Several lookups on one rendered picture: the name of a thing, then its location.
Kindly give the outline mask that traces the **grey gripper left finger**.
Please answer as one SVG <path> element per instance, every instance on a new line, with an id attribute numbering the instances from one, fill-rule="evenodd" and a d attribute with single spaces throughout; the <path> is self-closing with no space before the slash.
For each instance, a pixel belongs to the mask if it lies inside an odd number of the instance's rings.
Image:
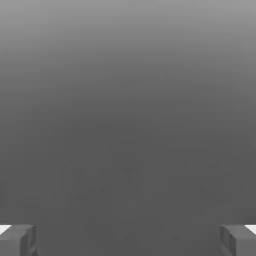
<path id="1" fill-rule="evenodd" d="M 0 224 L 0 256 L 38 256 L 37 227 Z"/>

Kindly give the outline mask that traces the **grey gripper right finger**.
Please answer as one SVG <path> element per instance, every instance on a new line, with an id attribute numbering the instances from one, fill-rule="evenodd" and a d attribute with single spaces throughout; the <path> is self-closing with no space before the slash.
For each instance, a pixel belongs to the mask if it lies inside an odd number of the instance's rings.
<path id="1" fill-rule="evenodd" d="M 256 224 L 221 225 L 219 235 L 223 256 L 256 256 Z"/>

